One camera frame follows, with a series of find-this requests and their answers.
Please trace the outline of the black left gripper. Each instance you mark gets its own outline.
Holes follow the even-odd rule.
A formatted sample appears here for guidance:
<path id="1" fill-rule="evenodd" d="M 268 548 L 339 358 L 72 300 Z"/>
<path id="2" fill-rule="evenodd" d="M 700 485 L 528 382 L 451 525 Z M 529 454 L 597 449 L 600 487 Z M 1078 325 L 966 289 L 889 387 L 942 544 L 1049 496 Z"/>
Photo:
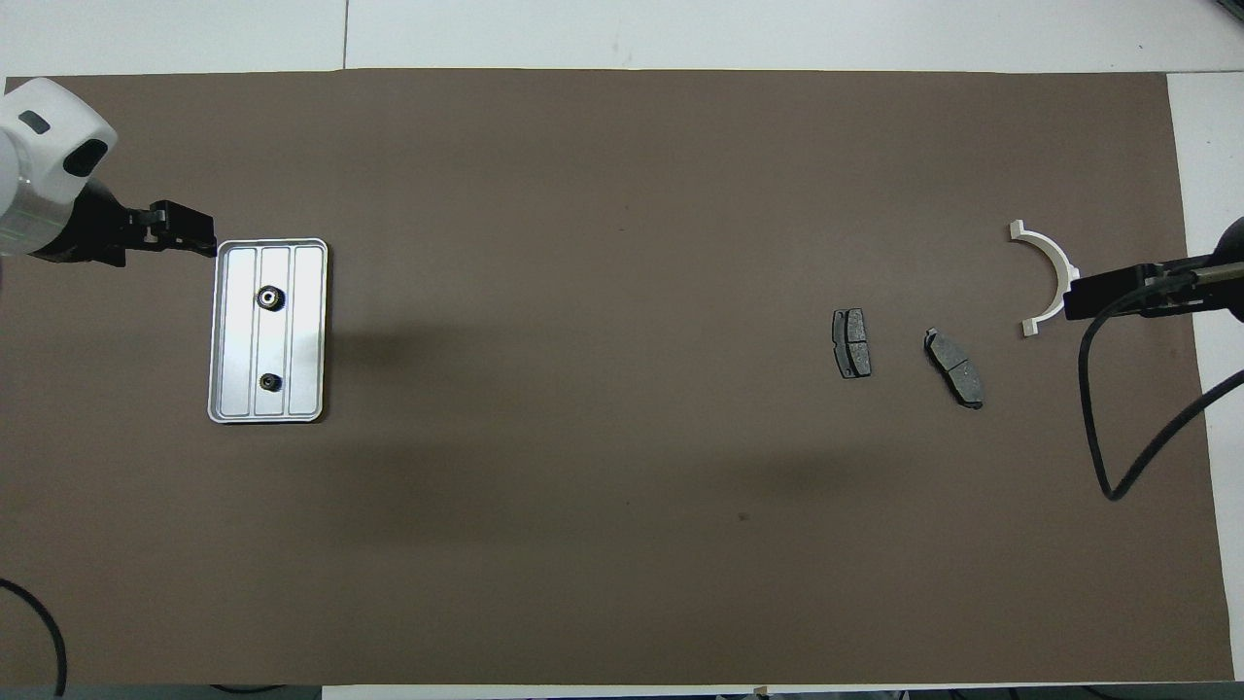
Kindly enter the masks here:
<path id="1" fill-rule="evenodd" d="M 45 247 L 34 252 L 35 259 L 50 264 L 127 265 L 128 251 L 148 251 L 151 228 L 160 231 L 156 252 L 195 252 L 215 259 L 218 242 L 214 219 L 172 200 L 160 200 L 152 209 L 124 206 L 104 185 L 88 185 L 73 200 L 67 225 Z"/>

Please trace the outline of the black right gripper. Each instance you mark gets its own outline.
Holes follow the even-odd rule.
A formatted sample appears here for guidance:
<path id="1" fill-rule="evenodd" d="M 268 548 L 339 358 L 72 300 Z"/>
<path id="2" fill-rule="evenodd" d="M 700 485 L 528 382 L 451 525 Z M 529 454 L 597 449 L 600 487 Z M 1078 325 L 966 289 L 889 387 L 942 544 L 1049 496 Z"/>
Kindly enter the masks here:
<path id="1" fill-rule="evenodd" d="M 1194 275 L 1191 287 L 1164 293 L 1164 307 L 1157 316 L 1200 313 L 1200 311 L 1227 310 L 1238 322 L 1243 322 L 1243 218 L 1232 223 L 1219 237 L 1208 256 L 1177 259 L 1164 262 L 1167 276 Z M 1159 305 L 1159 292 L 1137 291 L 1154 279 L 1154 264 L 1135 264 L 1107 271 L 1080 276 L 1064 293 L 1065 318 L 1069 322 L 1108 320 L 1115 316 L 1149 315 L 1151 307 Z"/>

